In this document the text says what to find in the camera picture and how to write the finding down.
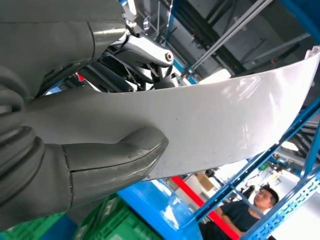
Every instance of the blue steel rack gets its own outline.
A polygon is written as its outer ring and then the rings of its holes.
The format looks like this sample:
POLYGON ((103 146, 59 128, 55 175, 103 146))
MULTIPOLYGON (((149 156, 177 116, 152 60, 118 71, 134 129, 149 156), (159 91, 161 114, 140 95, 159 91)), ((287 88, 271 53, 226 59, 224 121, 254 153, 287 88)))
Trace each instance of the blue steel rack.
MULTIPOLYGON (((194 214, 194 218, 198 222, 200 222, 211 210, 217 208, 223 199, 234 191, 234 189, 239 185, 239 183, 244 181, 253 170, 258 168, 271 158, 272 154, 278 150, 283 142, 291 139, 318 111, 320 111, 320 96, 299 114, 278 142, 265 152, 260 153, 250 160, 247 165, 231 178, 215 195, 210 198, 204 206, 197 210, 194 214)), ((303 167, 303 171, 301 174, 300 182, 293 190, 274 206, 272 210, 261 217, 260 220, 257 221, 249 231, 244 234, 241 239, 266 239, 271 232, 278 227, 289 215, 294 213, 298 207, 315 193, 317 187, 320 185, 320 166, 315 168, 314 170, 312 170, 312 168, 319 147, 320 124, 318 127, 309 152, 306 156, 305 166, 303 167)))

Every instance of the bolt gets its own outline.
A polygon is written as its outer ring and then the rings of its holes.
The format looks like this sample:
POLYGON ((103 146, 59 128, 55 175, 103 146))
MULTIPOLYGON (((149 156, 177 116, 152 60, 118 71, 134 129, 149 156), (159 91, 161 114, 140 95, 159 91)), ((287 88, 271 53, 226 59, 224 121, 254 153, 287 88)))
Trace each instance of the bolt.
POLYGON ((172 55, 170 52, 167 52, 165 54, 165 59, 168 62, 171 62, 171 61, 172 61, 172 55))

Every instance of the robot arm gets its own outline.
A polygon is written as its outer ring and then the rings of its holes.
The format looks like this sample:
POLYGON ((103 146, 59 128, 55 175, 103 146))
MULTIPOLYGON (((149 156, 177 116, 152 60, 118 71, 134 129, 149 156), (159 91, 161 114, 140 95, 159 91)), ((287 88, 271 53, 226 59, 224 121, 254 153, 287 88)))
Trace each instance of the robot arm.
POLYGON ((22 126, 25 103, 99 58, 126 30, 115 0, 38 2, 0 8, 0 230, 143 180, 168 144, 152 127, 115 144, 45 144, 22 126))
POLYGON ((20 126, 23 101, 0 88, 0 230, 63 212, 144 179, 168 144, 146 127, 115 144, 45 144, 20 126))

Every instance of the cardboard box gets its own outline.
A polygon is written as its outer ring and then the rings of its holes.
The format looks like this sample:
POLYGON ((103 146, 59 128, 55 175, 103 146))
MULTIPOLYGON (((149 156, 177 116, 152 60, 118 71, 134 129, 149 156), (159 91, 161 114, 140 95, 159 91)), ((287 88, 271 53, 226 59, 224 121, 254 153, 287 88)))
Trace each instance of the cardboard box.
POLYGON ((204 171, 197 172, 195 177, 206 191, 210 191, 214 187, 214 185, 205 174, 204 171))

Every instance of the green plastic crate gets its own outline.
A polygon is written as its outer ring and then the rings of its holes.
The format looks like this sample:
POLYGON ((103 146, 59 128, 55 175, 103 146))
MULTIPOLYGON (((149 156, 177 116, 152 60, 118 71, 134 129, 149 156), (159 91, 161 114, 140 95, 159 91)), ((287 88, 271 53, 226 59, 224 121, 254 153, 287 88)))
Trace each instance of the green plastic crate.
POLYGON ((85 218, 73 236, 74 240, 88 240, 88 232, 94 232, 103 221, 108 221, 125 203, 117 194, 111 194, 85 218))
POLYGON ((150 227, 124 205, 112 217, 103 220, 94 231, 88 232, 90 240, 161 240, 150 227))
POLYGON ((11 227, 0 233, 5 240, 39 240, 65 213, 45 216, 11 227))

